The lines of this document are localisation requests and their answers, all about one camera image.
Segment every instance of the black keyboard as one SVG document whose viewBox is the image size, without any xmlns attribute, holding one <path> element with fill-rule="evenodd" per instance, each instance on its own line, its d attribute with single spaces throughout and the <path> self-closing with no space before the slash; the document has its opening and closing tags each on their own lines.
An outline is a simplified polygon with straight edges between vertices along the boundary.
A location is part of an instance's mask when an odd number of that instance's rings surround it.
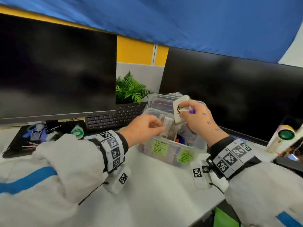
<svg viewBox="0 0 303 227">
<path fill-rule="evenodd" d="M 142 114 L 147 103 L 118 104 L 114 115 L 86 116 L 86 127 L 89 132 L 96 132 L 127 126 L 134 118 Z"/>
</svg>

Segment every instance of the blue fabric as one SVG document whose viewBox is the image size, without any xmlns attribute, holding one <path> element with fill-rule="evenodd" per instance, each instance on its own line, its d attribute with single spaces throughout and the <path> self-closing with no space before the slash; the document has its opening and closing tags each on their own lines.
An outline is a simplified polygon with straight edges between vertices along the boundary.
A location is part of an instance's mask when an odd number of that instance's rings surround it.
<svg viewBox="0 0 303 227">
<path fill-rule="evenodd" d="M 279 213 L 276 218 L 286 227 L 303 227 L 303 225 L 301 225 L 285 211 Z"/>
<path fill-rule="evenodd" d="M 179 48 L 278 62 L 303 0 L 0 0 L 8 6 Z"/>
<path fill-rule="evenodd" d="M 9 193 L 14 195 L 20 193 L 21 191 L 32 188 L 36 184 L 54 175 L 57 175 L 54 168 L 50 166 L 40 168 L 13 183 L 0 183 L 0 194 Z"/>
</svg>

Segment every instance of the wrist-mounted device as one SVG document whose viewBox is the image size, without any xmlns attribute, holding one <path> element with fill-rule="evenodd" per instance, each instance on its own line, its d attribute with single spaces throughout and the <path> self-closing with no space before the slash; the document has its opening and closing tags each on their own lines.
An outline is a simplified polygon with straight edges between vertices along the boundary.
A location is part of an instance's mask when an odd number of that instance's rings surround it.
<svg viewBox="0 0 303 227">
<path fill-rule="evenodd" d="M 206 162 L 218 178 L 231 179 L 245 169 L 247 167 L 246 163 L 254 156 L 253 149 L 237 139 L 227 145 L 215 158 L 208 157 Z"/>
<path fill-rule="evenodd" d="M 113 172 L 122 164 L 124 158 L 123 142 L 118 133 L 113 130 L 105 131 L 97 135 L 84 137 L 85 140 L 93 142 L 97 148 L 102 152 L 104 159 L 104 172 Z"/>
</svg>

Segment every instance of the blue sleeve stripe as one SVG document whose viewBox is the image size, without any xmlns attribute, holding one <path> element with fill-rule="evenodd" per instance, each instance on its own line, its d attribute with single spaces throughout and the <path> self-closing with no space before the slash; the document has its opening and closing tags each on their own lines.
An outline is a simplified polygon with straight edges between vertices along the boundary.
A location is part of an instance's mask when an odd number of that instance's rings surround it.
<svg viewBox="0 0 303 227">
<path fill-rule="evenodd" d="M 14 195 L 20 193 L 54 175 L 58 174 L 51 166 L 40 168 L 13 183 L 0 183 L 0 194 L 9 193 Z"/>
<path fill-rule="evenodd" d="M 279 213 L 276 218 L 286 227 L 303 227 L 297 220 L 285 211 Z"/>
</svg>

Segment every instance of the black monitor screen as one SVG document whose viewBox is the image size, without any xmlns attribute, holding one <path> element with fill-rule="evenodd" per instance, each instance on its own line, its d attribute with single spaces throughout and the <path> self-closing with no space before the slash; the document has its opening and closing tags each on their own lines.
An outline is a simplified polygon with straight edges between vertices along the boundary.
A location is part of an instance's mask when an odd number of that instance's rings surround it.
<svg viewBox="0 0 303 227">
<path fill-rule="evenodd" d="M 303 88 L 303 68 L 170 48 L 160 93 L 201 100 L 223 128 L 269 141 Z"/>
<path fill-rule="evenodd" d="M 115 110 L 116 35 L 0 14 L 0 49 L 0 123 Z"/>
</svg>

